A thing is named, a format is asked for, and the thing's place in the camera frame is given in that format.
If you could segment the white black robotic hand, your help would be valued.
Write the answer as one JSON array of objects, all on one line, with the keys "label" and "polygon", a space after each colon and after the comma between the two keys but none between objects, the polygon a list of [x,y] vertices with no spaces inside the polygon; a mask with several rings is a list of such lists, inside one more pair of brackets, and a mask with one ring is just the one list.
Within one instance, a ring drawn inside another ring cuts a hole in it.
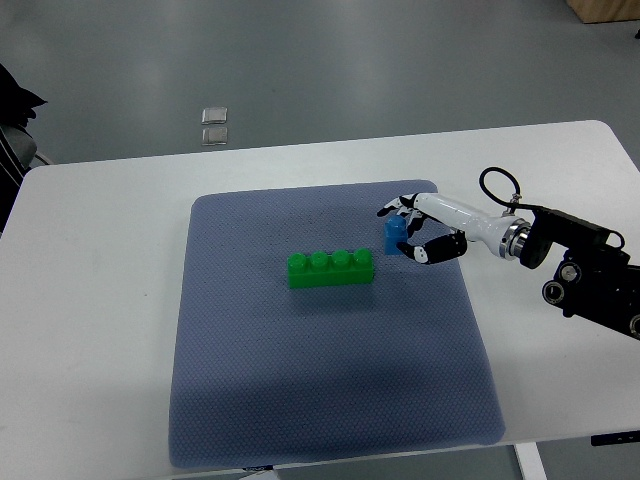
[{"label": "white black robotic hand", "polygon": [[438,193],[401,195],[385,204],[379,217],[396,213],[406,219],[407,235],[419,231],[432,220],[449,228],[450,233],[422,245],[399,242],[396,248],[413,261],[432,265],[464,255],[469,242],[480,241],[502,259],[516,257],[516,236],[529,227],[528,222],[514,215],[490,216],[485,212]]}]

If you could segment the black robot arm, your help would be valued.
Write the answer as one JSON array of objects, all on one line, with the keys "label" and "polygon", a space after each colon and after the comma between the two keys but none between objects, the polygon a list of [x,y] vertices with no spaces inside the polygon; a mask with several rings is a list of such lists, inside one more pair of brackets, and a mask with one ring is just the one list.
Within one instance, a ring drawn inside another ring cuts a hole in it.
[{"label": "black robot arm", "polygon": [[538,205],[517,204],[509,211],[526,209],[534,221],[508,242],[508,251],[522,266],[535,269],[551,247],[566,248],[542,297],[562,310],[565,317],[580,316],[601,326],[639,338],[639,267],[623,251],[625,242],[607,243],[616,232],[565,212]]}]

